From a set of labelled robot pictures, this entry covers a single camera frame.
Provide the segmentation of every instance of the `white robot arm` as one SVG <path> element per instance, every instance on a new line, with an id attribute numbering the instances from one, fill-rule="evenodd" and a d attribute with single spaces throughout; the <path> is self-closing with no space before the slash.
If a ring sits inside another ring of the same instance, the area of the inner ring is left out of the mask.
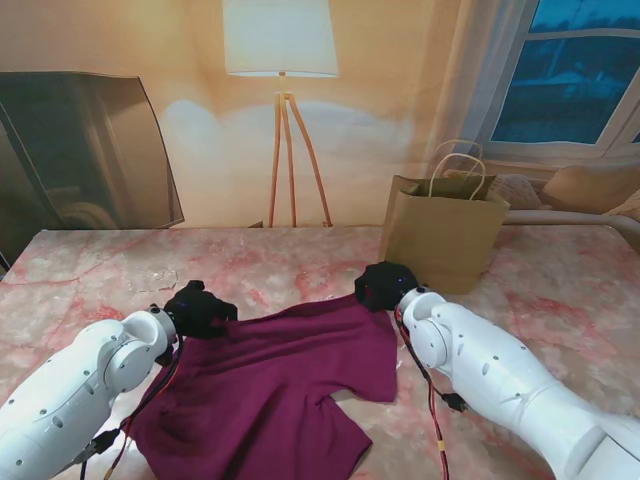
<path id="1" fill-rule="evenodd" d="M 536 450 L 558 480 L 640 479 L 640 422 L 609 415 L 555 379 L 495 324 L 425 288 L 399 305 L 420 361 L 471 409 Z"/>
<path id="2" fill-rule="evenodd" d="M 116 397 L 136 388 L 176 340 L 158 307 L 82 330 L 0 409 L 0 480 L 46 480 L 87 456 Z"/>

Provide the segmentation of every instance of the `wooden lamp leg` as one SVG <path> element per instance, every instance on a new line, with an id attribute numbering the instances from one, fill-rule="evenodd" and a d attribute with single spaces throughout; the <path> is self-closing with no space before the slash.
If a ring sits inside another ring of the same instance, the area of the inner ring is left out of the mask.
<path id="1" fill-rule="evenodd" d="M 280 163 L 280 94 L 276 93 L 276 137 L 273 144 L 273 170 L 271 171 L 271 200 L 269 202 L 269 228 L 273 228 L 273 216 L 276 210 L 276 186 L 278 183 L 278 164 Z"/>
<path id="2" fill-rule="evenodd" d="M 307 150 L 309 150 L 309 157 L 311 158 L 311 166 L 313 167 L 313 173 L 316 177 L 316 184 L 318 185 L 318 191 L 320 192 L 320 200 L 322 201 L 322 208 L 324 209 L 324 216 L 326 219 L 326 226 L 331 227 L 331 216 L 329 215 L 329 206 L 327 205 L 327 197 L 324 194 L 324 187 L 322 186 L 322 177 L 320 176 L 320 169 L 318 168 L 318 161 L 316 159 L 316 154 L 313 151 L 313 145 L 311 144 L 311 138 L 309 137 L 309 132 L 307 132 L 307 127 L 304 124 L 304 120 L 302 119 L 302 115 L 300 115 L 300 110 L 298 110 L 298 105 L 296 104 L 296 97 L 293 93 L 287 93 L 286 99 L 289 100 L 289 104 L 291 105 L 291 111 L 293 112 L 293 116 L 296 118 L 296 122 L 298 122 L 298 126 L 300 127 L 300 132 L 302 132 L 302 136 L 304 137 L 304 143 L 307 145 Z M 285 132 L 288 132 L 288 122 L 285 120 Z"/>
<path id="3" fill-rule="evenodd" d="M 291 198 L 291 226 L 296 226 L 296 189 L 293 173 L 293 144 L 291 143 L 291 128 L 289 126 L 289 114 L 287 113 L 287 103 L 285 93 L 280 93 L 280 111 L 282 113 L 282 123 L 284 124 L 284 136 L 287 140 L 287 158 L 289 160 L 289 197 Z"/>

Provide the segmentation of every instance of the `cable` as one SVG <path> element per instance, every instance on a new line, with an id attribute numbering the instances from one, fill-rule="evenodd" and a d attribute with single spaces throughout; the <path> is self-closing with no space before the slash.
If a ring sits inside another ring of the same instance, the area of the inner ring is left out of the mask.
<path id="1" fill-rule="evenodd" d="M 415 350 L 413 349 L 409 332 L 407 331 L 406 327 L 402 323 L 400 310 L 397 307 L 394 311 L 394 318 L 395 318 L 398 330 L 400 331 L 400 336 L 402 337 L 402 340 L 404 341 L 404 344 L 407 347 L 407 350 L 411 354 L 411 358 L 413 358 L 413 361 L 417 365 L 418 369 L 420 370 L 420 373 L 422 374 L 424 379 L 427 381 L 427 384 L 429 386 L 429 396 L 428 396 L 429 413 L 431 413 L 431 418 L 433 419 L 433 425 L 436 430 L 436 440 L 438 441 L 438 450 L 440 452 L 440 463 L 442 464 L 442 478 L 444 480 L 449 480 L 449 461 L 447 459 L 447 452 L 445 450 L 444 437 L 442 436 L 442 430 L 440 429 L 440 424 L 438 423 L 438 415 L 436 412 L 436 401 L 435 401 L 434 393 L 438 394 L 440 398 L 443 398 L 445 395 L 453 395 L 453 394 L 442 394 L 433 384 L 433 380 L 431 379 L 429 372 L 427 372 L 427 370 L 424 368 L 424 366 L 422 365 L 422 362 L 420 361 L 420 359 L 416 355 Z"/>
<path id="2" fill-rule="evenodd" d="M 158 383 L 158 385 L 155 386 L 155 388 L 151 391 L 151 393 L 149 393 L 149 395 L 147 395 L 140 402 L 140 405 L 136 407 L 133 413 L 131 413 L 131 415 L 129 415 L 120 423 L 120 429 L 124 429 L 124 442 L 122 443 L 122 448 L 120 449 L 120 452 L 118 452 L 118 455 L 116 456 L 113 463 L 111 464 L 111 468 L 107 470 L 107 473 L 104 476 L 104 480 L 109 480 L 109 478 L 111 478 L 111 475 L 113 475 L 114 470 L 118 466 L 118 463 L 120 463 L 120 460 L 122 460 L 122 457 L 124 456 L 127 450 L 127 440 L 129 439 L 129 433 L 131 432 L 131 426 L 133 425 L 134 419 L 140 414 L 140 412 L 142 412 L 142 410 L 145 409 L 147 405 L 149 405 L 149 403 L 154 398 L 162 394 L 175 379 L 176 374 L 178 373 L 178 367 L 180 366 L 180 359 L 182 358 L 183 352 L 184 352 L 184 339 L 182 338 L 182 336 L 178 335 L 178 351 L 176 353 L 176 358 L 173 364 L 171 365 L 171 368 L 169 369 L 169 372 L 167 372 L 164 378 L 160 381 L 160 383 Z"/>

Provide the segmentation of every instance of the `lamp shade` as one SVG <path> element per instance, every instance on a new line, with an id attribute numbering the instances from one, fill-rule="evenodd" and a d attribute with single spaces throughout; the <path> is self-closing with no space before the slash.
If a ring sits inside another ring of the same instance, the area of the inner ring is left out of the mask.
<path id="1" fill-rule="evenodd" d="M 335 77 L 329 0 L 224 0 L 227 73 Z"/>

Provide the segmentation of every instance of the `table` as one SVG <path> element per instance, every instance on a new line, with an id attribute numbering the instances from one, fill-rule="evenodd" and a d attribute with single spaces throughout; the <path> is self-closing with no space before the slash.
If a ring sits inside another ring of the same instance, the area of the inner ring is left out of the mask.
<path id="1" fill-rule="evenodd" d="M 84 326 L 162 304 L 192 278 L 237 304 L 242 319 L 348 294 L 375 261 L 380 234 L 375 227 L 41 232 L 0 282 L 0 402 Z M 640 398 L 639 293 L 640 258 L 614 230 L 509 226 L 478 287 L 450 299 L 519 336 L 589 401 L 640 417 L 633 400 Z M 401 342 L 398 348 L 393 404 L 336 395 L 374 441 L 354 479 L 441 478 L 426 386 Z M 435 381 L 447 390 L 446 378 Z M 118 399 L 107 428 L 148 383 Z M 451 478 L 552 478 L 503 428 L 441 402 L 438 408 Z M 90 462 L 89 479 L 102 479 L 119 446 Z M 59 478 L 77 479 L 78 470 Z M 112 477 L 153 478 L 135 445 Z"/>

